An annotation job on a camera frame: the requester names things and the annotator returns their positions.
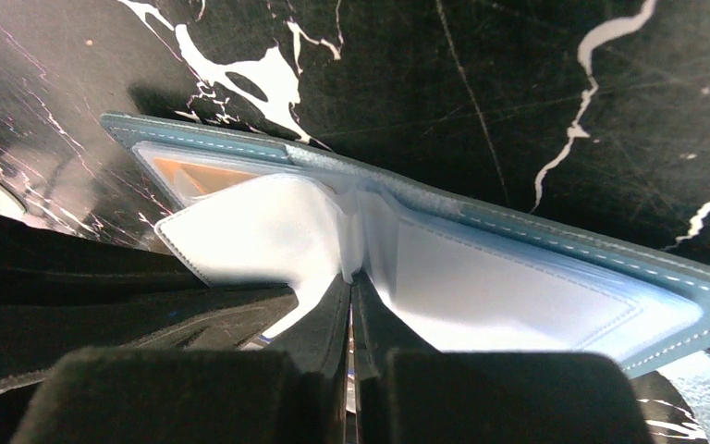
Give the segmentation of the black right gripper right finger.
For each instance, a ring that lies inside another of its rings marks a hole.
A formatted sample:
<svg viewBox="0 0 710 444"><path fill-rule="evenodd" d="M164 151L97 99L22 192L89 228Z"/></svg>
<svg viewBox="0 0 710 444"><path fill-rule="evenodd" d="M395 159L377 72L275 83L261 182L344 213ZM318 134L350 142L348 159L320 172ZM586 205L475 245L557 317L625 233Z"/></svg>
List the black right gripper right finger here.
<svg viewBox="0 0 710 444"><path fill-rule="evenodd" d="M365 443L648 443L629 380L599 354L442 352L361 273L350 291Z"/></svg>

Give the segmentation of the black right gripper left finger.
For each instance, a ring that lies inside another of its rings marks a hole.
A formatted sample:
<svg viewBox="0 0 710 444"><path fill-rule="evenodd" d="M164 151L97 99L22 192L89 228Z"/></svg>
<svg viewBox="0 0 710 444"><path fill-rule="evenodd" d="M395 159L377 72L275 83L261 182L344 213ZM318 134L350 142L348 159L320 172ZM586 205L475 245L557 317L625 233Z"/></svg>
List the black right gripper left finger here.
<svg viewBox="0 0 710 444"><path fill-rule="evenodd" d="M88 348L63 357L16 443L342 443L350 285L258 351Z"/></svg>

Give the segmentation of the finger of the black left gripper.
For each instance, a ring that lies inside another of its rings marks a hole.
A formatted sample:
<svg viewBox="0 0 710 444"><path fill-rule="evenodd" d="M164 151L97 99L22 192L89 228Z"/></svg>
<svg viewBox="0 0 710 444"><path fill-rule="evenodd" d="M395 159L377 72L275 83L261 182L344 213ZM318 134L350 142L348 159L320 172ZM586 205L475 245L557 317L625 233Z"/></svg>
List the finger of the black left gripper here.
<svg viewBox="0 0 710 444"><path fill-rule="evenodd" d="M297 304L283 283L211 288L173 256L0 216L0 395L86 347L233 350Z"/></svg>

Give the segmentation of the orange gold card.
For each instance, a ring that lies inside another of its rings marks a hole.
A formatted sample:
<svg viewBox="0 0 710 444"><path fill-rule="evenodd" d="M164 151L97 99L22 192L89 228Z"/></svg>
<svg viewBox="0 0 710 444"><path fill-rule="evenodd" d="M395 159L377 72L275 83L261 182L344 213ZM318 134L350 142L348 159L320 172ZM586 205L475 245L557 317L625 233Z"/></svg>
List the orange gold card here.
<svg viewBox="0 0 710 444"><path fill-rule="evenodd" d="M167 180L171 190L188 198L221 191L259 177L259 174L161 157L154 158L152 165Z"/></svg>

